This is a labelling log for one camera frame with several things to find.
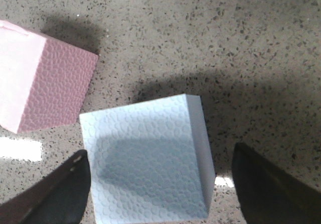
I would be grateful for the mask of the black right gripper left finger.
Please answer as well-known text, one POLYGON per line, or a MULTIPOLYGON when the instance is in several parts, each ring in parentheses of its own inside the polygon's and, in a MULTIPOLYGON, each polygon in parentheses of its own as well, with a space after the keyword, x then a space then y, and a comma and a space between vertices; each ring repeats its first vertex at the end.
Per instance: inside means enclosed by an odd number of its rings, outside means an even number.
POLYGON ((90 186, 87 151, 79 150, 41 181, 1 204, 1 223, 80 223, 90 186))

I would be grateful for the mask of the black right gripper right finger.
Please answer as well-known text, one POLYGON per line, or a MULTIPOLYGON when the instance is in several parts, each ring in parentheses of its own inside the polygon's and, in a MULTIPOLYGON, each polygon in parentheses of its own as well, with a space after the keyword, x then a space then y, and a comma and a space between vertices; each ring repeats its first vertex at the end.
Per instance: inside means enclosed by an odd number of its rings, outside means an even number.
POLYGON ((247 223, 320 223, 320 192, 244 143, 234 147, 232 177, 247 223))

